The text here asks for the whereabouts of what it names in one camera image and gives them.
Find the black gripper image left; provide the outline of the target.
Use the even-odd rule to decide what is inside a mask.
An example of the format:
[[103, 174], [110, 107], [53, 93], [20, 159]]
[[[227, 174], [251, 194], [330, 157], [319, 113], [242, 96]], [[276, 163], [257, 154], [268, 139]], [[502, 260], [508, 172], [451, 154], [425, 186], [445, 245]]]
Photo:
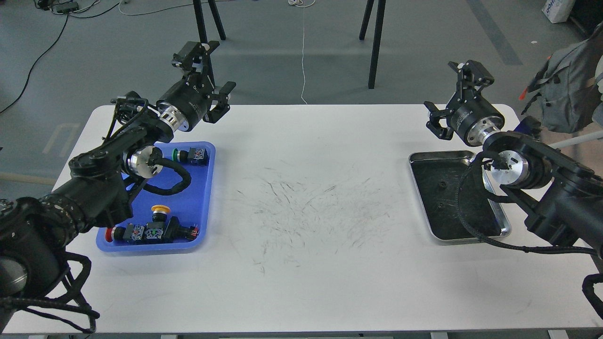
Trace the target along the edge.
[[220, 46], [217, 40], [208, 43], [187, 41], [178, 53], [174, 53], [171, 64], [185, 73], [199, 72], [208, 78], [182, 79], [168, 89], [156, 102], [160, 112], [179, 112], [184, 120], [178, 129], [191, 131], [199, 122], [215, 124], [230, 110], [229, 95], [236, 87], [234, 81], [215, 88], [210, 55]]

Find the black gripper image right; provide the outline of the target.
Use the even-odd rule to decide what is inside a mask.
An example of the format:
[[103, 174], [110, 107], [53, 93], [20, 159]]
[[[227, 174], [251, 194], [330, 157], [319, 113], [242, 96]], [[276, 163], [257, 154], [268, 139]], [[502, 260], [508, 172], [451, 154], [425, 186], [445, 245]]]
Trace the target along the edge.
[[[441, 140], [450, 141], [455, 132], [466, 145], [482, 146], [488, 137], [502, 129], [505, 118], [491, 103], [471, 101], [480, 99], [481, 91], [493, 84], [495, 78], [478, 61], [450, 61], [448, 66], [457, 74], [455, 93], [447, 109], [439, 109], [435, 103], [424, 101], [429, 112], [426, 127]], [[451, 114], [449, 127], [443, 127], [440, 120]]]

